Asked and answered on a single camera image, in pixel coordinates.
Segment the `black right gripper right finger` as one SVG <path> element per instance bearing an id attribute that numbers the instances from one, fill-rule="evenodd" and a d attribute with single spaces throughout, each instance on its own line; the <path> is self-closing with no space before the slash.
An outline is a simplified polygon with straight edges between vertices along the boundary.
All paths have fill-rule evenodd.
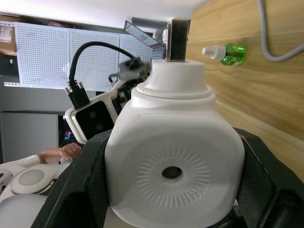
<path id="1" fill-rule="evenodd" d="M 302 228 L 304 184 L 256 135 L 236 129 L 245 148 L 237 202 L 249 228 Z"/>

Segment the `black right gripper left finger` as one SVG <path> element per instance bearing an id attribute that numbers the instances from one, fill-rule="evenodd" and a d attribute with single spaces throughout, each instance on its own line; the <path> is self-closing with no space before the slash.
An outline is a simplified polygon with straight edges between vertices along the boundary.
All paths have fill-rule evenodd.
<path id="1" fill-rule="evenodd" d="M 95 135 L 58 177 L 34 228 L 102 228 L 109 206 L 105 147 L 111 131 Z"/>

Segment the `person's bare hand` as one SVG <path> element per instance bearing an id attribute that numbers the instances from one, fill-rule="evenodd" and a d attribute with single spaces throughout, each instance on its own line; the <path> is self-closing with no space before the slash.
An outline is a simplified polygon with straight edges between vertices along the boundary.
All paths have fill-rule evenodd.
<path id="1" fill-rule="evenodd" d="M 66 160 L 76 159 L 81 153 L 81 147 L 73 142 L 63 146 L 59 153 Z"/>

